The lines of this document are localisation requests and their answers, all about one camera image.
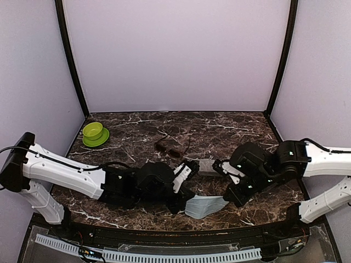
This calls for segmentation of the light blue cloth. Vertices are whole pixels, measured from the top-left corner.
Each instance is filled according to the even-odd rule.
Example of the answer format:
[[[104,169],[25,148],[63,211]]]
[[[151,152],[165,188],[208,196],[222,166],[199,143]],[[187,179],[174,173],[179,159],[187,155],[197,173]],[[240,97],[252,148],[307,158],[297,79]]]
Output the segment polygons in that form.
[[[194,219],[203,219],[222,210],[228,203],[222,196],[195,195],[186,202],[185,214]]]

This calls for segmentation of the beige glasses case teal lining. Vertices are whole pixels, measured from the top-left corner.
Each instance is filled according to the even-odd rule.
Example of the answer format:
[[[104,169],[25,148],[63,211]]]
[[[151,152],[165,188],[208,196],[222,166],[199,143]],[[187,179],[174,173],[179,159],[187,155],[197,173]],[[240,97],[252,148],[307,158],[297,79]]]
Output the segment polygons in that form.
[[[213,169],[214,160],[213,159],[201,159],[199,160],[199,172],[201,176],[220,176]]]

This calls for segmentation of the brown sunglasses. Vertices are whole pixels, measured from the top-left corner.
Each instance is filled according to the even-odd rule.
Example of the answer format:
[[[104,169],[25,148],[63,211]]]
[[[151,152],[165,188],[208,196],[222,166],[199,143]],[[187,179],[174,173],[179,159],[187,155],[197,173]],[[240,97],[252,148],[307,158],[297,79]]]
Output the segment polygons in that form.
[[[167,133],[164,137],[162,137],[161,139],[156,141],[154,143],[154,149],[155,149],[155,151],[157,151],[159,153],[167,154],[168,156],[170,156],[172,158],[182,158],[190,148],[191,136],[190,135],[188,136],[188,144],[186,146],[186,149],[183,152],[180,152],[179,150],[176,150],[174,148],[167,148],[165,145],[161,144],[162,141],[164,141],[168,137],[170,137],[171,133],[172,133],[172,130],[169,133]]]

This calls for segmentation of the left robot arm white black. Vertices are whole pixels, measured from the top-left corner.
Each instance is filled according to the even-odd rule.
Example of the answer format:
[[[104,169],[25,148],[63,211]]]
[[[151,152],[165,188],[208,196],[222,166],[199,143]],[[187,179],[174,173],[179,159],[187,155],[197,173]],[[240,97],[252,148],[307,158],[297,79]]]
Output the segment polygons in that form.
[[[1,186],[25,197],[66,239],[77,235],[77,226],[70,221],[69,209],[41,186],[42,181],[125,209],[139,202],[161,202],[176,214],[195,196],[183,182],[200,168],[195,161],[182,161],[176,168],[163,162],[147,162],[141,168],[117,161],[86,165],[47,151],[35,143],[35,135],[30,132],[4,150],[9,154],[1,169]]]

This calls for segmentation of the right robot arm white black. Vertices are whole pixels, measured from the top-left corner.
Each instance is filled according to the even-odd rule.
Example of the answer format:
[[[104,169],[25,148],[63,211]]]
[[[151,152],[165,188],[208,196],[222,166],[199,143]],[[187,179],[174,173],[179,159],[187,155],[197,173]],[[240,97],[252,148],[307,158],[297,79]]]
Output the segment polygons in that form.
[[[342,205],[350,205],[350,149],[325,148],[311,139],[281,142],[273,153],[255,143],[236,148],[219,170],[232,178],[223,196],[236,207],[243,207],[255,194],[274,184],[322,175],[339,175],[343,179],[322,194],[291,205],[280,233],[291,238],[301,229]]]

